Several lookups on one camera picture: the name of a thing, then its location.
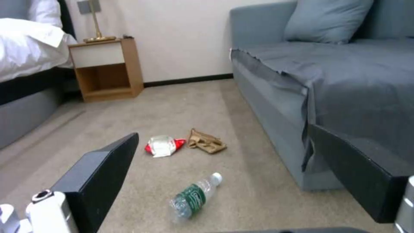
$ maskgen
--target trash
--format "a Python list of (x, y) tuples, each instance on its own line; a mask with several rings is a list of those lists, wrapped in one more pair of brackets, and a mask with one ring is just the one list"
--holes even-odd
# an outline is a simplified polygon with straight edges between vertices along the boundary
[(145, 150), (154, 158), (171, 156), (185, 144), (185, 139), (173, 139), (170, 136), (156, 136), (150, 138)]
[(219, 138), (191, 129), (188, 138), (188, 148), (200, 148), (207, 153), (214, 154), (227, 148)]
[(184, 191), (170, 200), (170, 214), (174, 223), (184, 222), (196, 214), (213, 196), (216, 187), (222, 182), (220, 173), (214, 173), (209, 178), (190, 185)]

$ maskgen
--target snack wrapper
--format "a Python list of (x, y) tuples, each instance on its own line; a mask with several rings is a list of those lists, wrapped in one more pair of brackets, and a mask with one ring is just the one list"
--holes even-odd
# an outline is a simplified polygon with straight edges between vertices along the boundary
[(185, 139), (173, 139), (170, 136), (156, 136), (150, 138), (145, 146), (145, 151), (152, 154), (154, 158), (171, 156), (175, 151), (185, 144)]

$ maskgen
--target wooden nightstand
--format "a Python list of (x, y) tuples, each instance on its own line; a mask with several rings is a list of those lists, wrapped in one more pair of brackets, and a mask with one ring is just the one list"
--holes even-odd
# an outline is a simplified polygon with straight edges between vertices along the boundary
[(69, 46), (85, 102), (134, 98), (143, 89), (134, 39)]

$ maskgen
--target beige carpet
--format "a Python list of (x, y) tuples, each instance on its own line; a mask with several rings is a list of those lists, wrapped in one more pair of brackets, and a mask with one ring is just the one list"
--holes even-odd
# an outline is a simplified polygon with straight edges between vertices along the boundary
[[(210, 156), (183, 148), (158, 159), (144, 153), (149, 137), (187, 137), (192, 127), (222, 138), (228, 149)], [(391, 225), (374, 223), (345, 190), (300, 191), (233, 80), (147, 88), (133, 100), (63, 105), (0, 151), (0, 203), (15, 205), (22, 216), (31, 195), (53, 185), (85, 152), (133, 131), (140, 145), (100, 232), (328, 226), (391, 232)], [(168, 199), (213, 172), (224, 177), (216, 195), (191, 221), (172, 225)]]

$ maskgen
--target bottle cap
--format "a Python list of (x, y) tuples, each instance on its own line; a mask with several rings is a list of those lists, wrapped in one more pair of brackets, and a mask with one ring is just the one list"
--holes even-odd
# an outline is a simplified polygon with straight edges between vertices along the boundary
[(213, 173), (213, 176), (217, 179), (217, 181), (218, 181), (218, 184), (217, 185), (219, 185), (219, 184), (221, 184), (221, 182), (223, 181), (223, 177), (221, 176), (221, 174), (220, 173), (218, 173), (218, 172), (215, 172), (215, 173)]

